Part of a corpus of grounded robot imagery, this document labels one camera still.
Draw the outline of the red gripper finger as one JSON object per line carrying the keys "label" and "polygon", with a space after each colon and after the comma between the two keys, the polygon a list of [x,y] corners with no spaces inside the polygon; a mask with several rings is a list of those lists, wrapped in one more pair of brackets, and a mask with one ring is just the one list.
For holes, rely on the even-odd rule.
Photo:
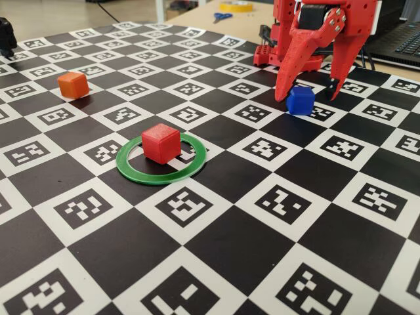
{"label": "red gripper finger", "polygon": [[339,94],[351,66],[369,36],[369,31],[356,32],[350,35],[341,32],[335,38],[330,72],[331,83],[327,89],[330,100],[334,100]]}
{"label": "red gripper finger", "polygon": [[293,82],[316,49],[328,46],[346,22],[341,7],[301,7],[291,24],[291,42],[277,75],[275,99],[285,99]]}

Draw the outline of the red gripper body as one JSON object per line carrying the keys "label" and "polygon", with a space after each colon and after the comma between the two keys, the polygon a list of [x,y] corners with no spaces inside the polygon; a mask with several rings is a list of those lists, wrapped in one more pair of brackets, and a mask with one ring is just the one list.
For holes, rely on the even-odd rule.
{"label": "red gripper body", "polygon": [[345,35],[370,35],[375,32],[378,1],[301,1],[297,26],[318,30],[323,25]]}

